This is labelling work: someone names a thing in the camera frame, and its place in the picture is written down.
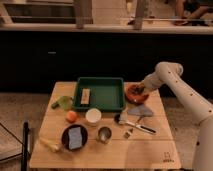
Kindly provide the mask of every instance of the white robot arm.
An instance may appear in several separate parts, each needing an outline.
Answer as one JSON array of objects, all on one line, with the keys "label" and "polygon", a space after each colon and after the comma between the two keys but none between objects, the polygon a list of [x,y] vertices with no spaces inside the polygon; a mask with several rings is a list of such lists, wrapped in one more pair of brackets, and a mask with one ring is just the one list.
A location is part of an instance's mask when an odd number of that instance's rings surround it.
[{"label": "white robot arm", "polygon": [[158,63],[155,72],[142,81],[145,86],[143,93],[148,94],[163,84],[169,86],[200,125],[193,170],[213,171],[213,105],[180,78],[182,73],[183,67],[178,63]]}]

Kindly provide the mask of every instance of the orange bowl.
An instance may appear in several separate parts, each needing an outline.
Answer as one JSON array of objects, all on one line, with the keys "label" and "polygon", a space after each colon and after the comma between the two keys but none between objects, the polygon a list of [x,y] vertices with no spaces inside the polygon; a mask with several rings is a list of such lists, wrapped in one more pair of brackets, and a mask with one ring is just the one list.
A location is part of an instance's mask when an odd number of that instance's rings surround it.
[{"label": "orange bowl", "polygon": [[125,90],[126,99],[133,104],[143,104],[149,97],[143,94],[144,87],[139,84],[131,84]]}]

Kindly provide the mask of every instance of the white cup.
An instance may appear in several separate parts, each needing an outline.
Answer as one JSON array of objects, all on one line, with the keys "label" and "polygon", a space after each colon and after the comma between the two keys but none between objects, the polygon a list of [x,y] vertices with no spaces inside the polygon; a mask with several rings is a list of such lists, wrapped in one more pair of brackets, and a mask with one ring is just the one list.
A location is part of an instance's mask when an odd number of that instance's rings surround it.
[{"label": "white cup", "polygon": [[85,115],[87,123],[91,126],[97,126],[101,120],[101,116],[101,111],[96,108],[89,109]]}]

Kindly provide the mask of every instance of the dark wall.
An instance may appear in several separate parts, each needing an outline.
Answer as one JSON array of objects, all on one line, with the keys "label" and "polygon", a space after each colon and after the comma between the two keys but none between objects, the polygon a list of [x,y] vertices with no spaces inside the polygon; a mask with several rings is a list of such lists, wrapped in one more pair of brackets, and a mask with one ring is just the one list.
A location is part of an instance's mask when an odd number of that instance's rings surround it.
[{"label": "dark wall", "polygon": [[56,81],[81,76],[140,81],[173,61],[184,81],[213,97],[213,35],[1,31],[0,39],[0,91],[51,92]]}]

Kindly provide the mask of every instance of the green plastic bin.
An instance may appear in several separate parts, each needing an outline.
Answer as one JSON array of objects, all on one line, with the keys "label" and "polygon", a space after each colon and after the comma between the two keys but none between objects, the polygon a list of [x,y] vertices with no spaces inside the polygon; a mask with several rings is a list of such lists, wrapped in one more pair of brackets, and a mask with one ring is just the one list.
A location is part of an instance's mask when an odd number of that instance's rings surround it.
[{"label": "green plastic bin", "polygon": [[[90,89],[89,105],[81,105],[82,90]],[[75,89],[73,109],[87,111],[97,108],[102,112],[121,112],[126,106],[123,78],[80,77]]]}]

